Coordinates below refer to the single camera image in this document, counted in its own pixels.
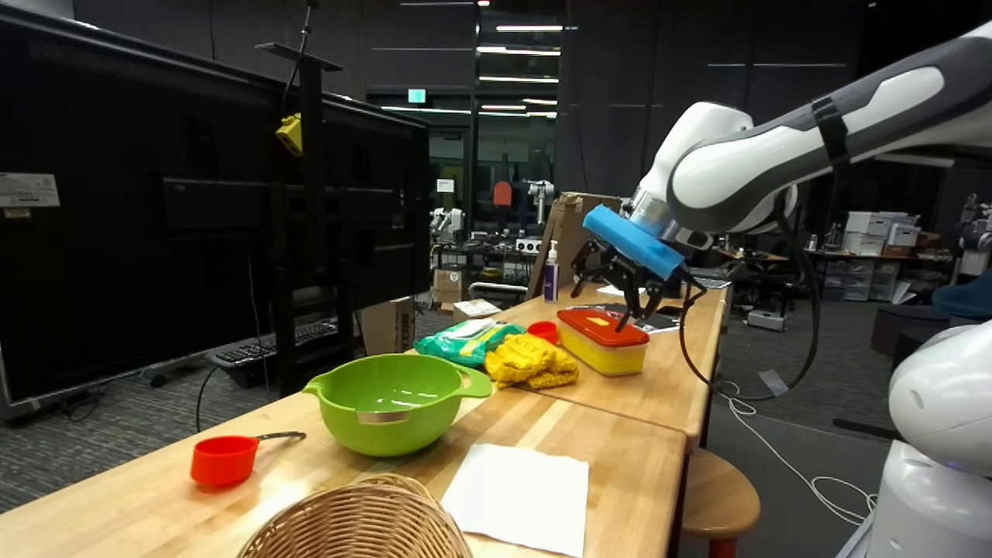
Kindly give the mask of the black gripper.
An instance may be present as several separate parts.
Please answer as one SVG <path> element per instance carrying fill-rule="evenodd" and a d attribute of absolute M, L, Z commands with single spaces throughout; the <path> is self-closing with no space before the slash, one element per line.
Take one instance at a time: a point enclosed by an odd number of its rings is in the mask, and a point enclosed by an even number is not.
<path fill-rule="evenodd" d="M 571 265 L 573 270 L 573 288 L 571 294 L 581 294 L 585 282 L 607 282 L 622 294 L 622 317 L 617 323 L 617 333 L 645 309 L 645 321 L 655 317 L 671 294 L 678 292 L 682 276 L 673 274 L 671 280 L 655 276 L 645 266 L 635 266 L 628 257 L 622 257 L 615 249 L 604 249 L 602 242 L 585 242 L 581 256 Z"/>

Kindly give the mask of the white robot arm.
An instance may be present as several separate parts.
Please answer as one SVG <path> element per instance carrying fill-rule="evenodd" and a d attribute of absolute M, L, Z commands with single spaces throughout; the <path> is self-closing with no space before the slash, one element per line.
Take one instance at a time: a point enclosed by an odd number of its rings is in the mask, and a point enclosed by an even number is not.
<path fill-rule="evenodd" d="M 864 157 L 992 139 L 992 23 L 891 63 L 767 123 L 693 104 L 640 181 L 632 210 L 591 209 L 581 280 L 622 292 L 645 317 L 686 274 L 663 232 L 763 232 L 796 187 Z M 891 443 L 878 507 L 860 530 L 864 558 L 992 558 L 992 323 L 953 326 L 891 379 Z"/>

